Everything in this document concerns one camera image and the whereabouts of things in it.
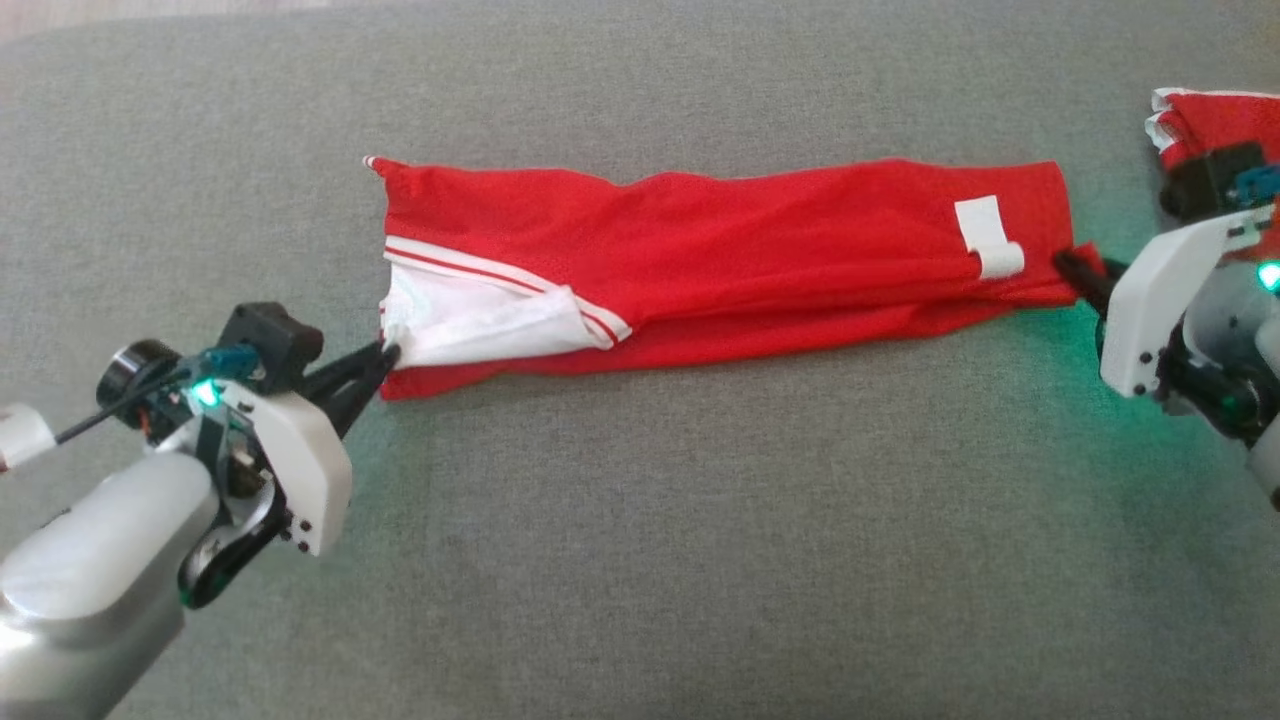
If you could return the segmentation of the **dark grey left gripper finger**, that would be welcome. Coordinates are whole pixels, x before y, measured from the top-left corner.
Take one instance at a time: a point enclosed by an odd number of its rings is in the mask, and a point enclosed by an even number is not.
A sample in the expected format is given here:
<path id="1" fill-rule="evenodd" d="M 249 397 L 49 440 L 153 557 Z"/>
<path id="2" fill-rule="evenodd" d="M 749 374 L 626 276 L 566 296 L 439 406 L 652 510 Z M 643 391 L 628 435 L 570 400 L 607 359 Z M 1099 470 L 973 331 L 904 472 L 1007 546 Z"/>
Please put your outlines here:
<path id="1" fill-rule="evenodd" d="M 300 389 L 343 389 L 349 384 L 370 384 L 378 389 L 401 359 L 397 342 L 375 341 L 343 357 L 310 372 Z"/>
<path id="2" fill-rule="evenodd" d="M 401 352 L 378 352 L 361 368 L 348 373 L 328 397 L 328 418 L 339 438 L 346 438 L 361 414 L 378 395 Z"/>

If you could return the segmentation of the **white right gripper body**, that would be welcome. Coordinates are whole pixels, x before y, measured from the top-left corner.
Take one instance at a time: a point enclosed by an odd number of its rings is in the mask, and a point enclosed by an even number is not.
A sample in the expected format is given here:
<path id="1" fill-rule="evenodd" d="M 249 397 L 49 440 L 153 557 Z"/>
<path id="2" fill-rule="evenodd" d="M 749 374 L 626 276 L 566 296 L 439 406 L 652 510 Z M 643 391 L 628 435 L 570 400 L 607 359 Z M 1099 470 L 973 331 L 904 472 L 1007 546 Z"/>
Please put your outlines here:
<path id="1" fill-rule="evenodd" d="M 1110 295 L 1106 386 L 1256 443 L 1277 420 L 1277 252 L 1266 205 L 1151 240 Z"/>

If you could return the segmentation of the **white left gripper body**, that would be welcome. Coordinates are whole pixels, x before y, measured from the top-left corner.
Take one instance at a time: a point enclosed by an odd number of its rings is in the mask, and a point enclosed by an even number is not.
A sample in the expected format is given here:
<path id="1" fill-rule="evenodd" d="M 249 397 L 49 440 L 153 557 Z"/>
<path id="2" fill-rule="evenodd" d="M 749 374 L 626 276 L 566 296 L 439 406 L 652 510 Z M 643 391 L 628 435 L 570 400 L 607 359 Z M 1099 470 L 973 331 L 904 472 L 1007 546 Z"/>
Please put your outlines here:
<path id="1" fill-rule="evenodd" d="M 338 546 L 355 470 L 328 418 L 334 389 L 300 389 L 320 338 L 221 338 L 180 354 L 156 340 L 119 350 L 97 404 L 156 452 L 187 454 L 211 474 L 239 548 L 262 537 L 312 557 Z"/>

